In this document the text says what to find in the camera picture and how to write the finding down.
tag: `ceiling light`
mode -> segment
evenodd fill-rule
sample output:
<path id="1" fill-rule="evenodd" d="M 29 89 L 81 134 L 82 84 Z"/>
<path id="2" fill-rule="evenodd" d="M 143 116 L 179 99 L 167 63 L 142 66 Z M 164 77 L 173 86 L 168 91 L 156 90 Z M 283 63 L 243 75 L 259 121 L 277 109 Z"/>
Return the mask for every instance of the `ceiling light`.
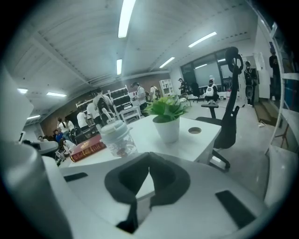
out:
<path id="1" fill-rule="evenodd" d="M 122 64 L 122 59 L 119 59 L 116 61 L 116 73 L 117 75 L 121 74 L 121 64 Z"/>
<path id="2" fill-rule="evenodd" d="M 188 47 L 190 47 L 190 48 L 191 48 L 191 47 L 194 47 L 196 44 L 198 44 L 198 43 L 204 41 L 205 39 L 208 39 L 209 37 L 214 36 L 214 35 L 217 35 L 217 33 L 216 33 L 216 32 L 212 32 L 212 33 L 210 33 L 209 35 L 206 35 L 206 36 L 200 38 L 200 39 L 197 40 L 196 42 L 193 42 L 193 43 L 192 43 L 191 45 L 189 45 Z"/>
<path id="3" fill-rule="evenodd" d="M 164 62 L 160 68 L 163 68 L 165 65 L 167 65 L 169 62 L 171 62 L 174 59 L 174 57 L 171 57 L 170 59 L 168 59 L 166 62 Z"/>
<path id="4" fill-rule="evenodd" d="M 195 67 L 195 69 L 199 68 L 199 67 L 203 67 L 203 66 L 206 66 L 207 64 L 204 64 L 204 65 L 200 65 L 198 67 Z"/>
<path id="5" fill-rule="evenodd" d="M 25 94 L 25 93 L 27 93 L 28 90 L 19 88 L 18 91 L 22 94 Z"/>
<path id="6" fill-rule="evenodd" d="M 38 118 L 38 117 L 41 117 L 40 115 L 35 115 L 35 116 L 31 116 L 29 118 L 27 118 L 28 120 L 31 120 L 31 119 L 35 119 L 35 118 Z"/>
<path id="7" fill-rule="evenodd" d="M 136 0 L 123 0 L 120 25 L 118 28 L 118 38 L 123 38 L 127 36 L 129 22 L 130 22 L 135 1 Z"/>
<path id="8" fill-rule="evenodd" d="M 58 94 L 58 93 L 52 93 L 52 92 L 48 92 L 47 95 L 59 96 L 59 97 L 66 97 L 66 95 L 64 95 L 64 94 Z"/>

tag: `white flower pot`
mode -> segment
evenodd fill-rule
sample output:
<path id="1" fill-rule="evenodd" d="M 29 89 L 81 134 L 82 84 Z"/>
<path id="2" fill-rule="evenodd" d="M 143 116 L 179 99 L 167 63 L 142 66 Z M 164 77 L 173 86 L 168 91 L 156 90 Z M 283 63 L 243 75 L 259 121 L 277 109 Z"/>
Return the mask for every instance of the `white flower pot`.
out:
<path id="1" fill-rule="evenodd" d="M 179 117 L 176 120 L 166 122 L 166 123 L 156 123 L 154 118 L 153 122 L 164 143 L 174 143 L 175 141 L 178 140 Z"/>

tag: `potted plant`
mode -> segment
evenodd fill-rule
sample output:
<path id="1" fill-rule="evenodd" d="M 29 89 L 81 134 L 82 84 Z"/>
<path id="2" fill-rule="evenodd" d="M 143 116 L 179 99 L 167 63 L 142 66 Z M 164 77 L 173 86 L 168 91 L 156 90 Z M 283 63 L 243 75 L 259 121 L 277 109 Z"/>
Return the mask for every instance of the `potted plant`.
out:
<path id="1" fill-rule="evenodd" d="M 187 112 L 187 106 L 181 104 L 177 95 L 162 97 L 149 102 L 145 108 L 148 114 L 157 115 L 153 122 L 165 143 L 174 143 L 178 140 L 179 117 Z"/>

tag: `red book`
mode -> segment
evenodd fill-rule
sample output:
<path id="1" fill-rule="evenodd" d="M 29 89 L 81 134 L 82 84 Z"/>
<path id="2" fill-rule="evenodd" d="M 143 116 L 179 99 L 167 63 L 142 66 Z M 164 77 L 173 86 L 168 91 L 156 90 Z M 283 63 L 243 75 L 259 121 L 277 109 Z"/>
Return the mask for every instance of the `red book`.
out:
<path id="1" fill-rule="evenodd" d="M 75 147 L 73 153 L 71 154 L 71 160 L 77 162 L 81 159 L 88 157 L 104 148 L 106 145 L 100 142 L 101 136 L 98 134 Z"/>

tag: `green plant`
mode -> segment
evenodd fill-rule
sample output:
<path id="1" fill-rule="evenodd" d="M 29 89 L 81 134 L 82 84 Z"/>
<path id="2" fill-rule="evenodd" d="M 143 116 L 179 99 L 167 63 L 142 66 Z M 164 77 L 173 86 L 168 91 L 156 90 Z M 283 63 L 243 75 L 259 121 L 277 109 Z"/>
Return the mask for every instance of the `green plant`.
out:
<path id="1" fill-rule="evenodd" d="M 154 102 L 148 102 L 148 106 L 144 112 L 157 115 L 155 122 L 165 123 L 176 120 L 181 115 L 187 112 L 187 106 L 181 104 L 177 95 L 162 97 Z"/>

